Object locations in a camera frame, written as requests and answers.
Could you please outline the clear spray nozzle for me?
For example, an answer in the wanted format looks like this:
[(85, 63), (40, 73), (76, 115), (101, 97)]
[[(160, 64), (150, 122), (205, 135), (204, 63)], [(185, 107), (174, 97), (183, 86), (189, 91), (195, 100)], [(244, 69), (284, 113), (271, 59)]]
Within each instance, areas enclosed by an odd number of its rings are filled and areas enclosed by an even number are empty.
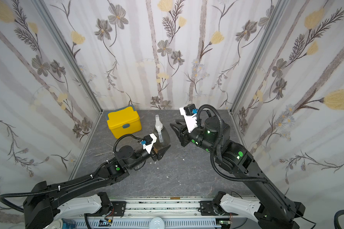
[(155, 135), (157, 136), (157, 139), (159, 140), (160, 143), (163, 143), (162, 130), (163, 130), (163, 124), (160, 121), (159, 115), (157, 114), (155, 116), (155, 132), (156, 132)]

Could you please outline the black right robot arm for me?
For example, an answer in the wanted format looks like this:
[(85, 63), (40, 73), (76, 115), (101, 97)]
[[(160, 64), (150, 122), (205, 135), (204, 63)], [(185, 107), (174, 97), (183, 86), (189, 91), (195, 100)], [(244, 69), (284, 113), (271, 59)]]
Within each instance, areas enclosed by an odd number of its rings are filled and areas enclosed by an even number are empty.
[(305, 206), (286, 197), (263, 173), (250, 152), (230, 140), (230, 126), (226, 123), (223, 123), (223, 137), (211, 163), (216, 169), (228, 172), (230, 181), (243, 182), (257, 198), (249, 201), (220, 191), (211, 203), (216, 214), (243, 216), (257, 222), (262, 229), (300, 227), (295, 218), (304, 215)]

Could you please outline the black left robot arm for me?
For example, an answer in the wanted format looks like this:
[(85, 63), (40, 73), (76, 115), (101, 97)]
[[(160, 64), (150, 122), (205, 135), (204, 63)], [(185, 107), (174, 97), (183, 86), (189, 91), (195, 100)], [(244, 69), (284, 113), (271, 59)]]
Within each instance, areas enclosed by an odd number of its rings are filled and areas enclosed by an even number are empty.
[(60, 206), (83, 194), (98, 188), (111, 186), (129, 176), (129, 170), (144, 163), (148, 158), (161, 160), (171, 146), (159, 150), (152, 147), (133, 150), (123, 146), (115, 152), (115, 157), (101, 164), (93, 173), (62, 183), (48, 185), (46, 181), (37, 183), (24, 201), (24, 222), (27, 229), (42, 229), (60, 215)]

